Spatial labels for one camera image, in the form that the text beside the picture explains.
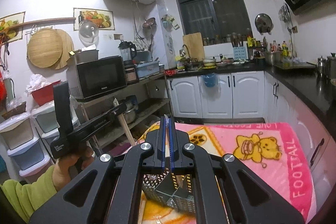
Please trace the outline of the person's left hand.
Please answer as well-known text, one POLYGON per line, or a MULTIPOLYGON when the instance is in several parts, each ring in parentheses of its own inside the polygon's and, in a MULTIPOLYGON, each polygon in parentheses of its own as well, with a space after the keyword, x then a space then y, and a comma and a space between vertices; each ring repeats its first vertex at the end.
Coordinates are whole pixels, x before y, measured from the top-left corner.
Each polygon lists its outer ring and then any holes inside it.
POLYGON ((54 170, 52 172, 52 182, 56 191, 60 191, 71 181, 71 176, 69 173, 70 167, 74 166, 79 159, 84 158, 80 170, 84 170, 92 162, 94 162, 93 157, 94 151, 91 147, 86 146, 82 152, 66 155, 57 160, 54 170))

